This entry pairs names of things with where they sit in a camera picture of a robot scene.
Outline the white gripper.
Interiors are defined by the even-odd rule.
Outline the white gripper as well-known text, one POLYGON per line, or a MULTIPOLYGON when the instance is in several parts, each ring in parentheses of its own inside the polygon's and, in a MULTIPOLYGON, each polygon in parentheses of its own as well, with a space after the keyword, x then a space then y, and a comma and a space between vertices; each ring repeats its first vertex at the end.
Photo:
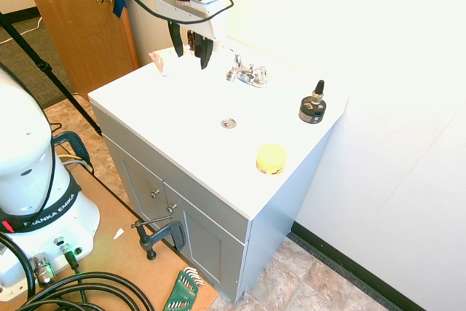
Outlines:
POLYGON ((181 27, 194 33, 194 55, 201 69, 208 66, 212 52, 227 32, 226 0, 155 0, 156 13, 167 18, 175 53, 183 56, 181 27))

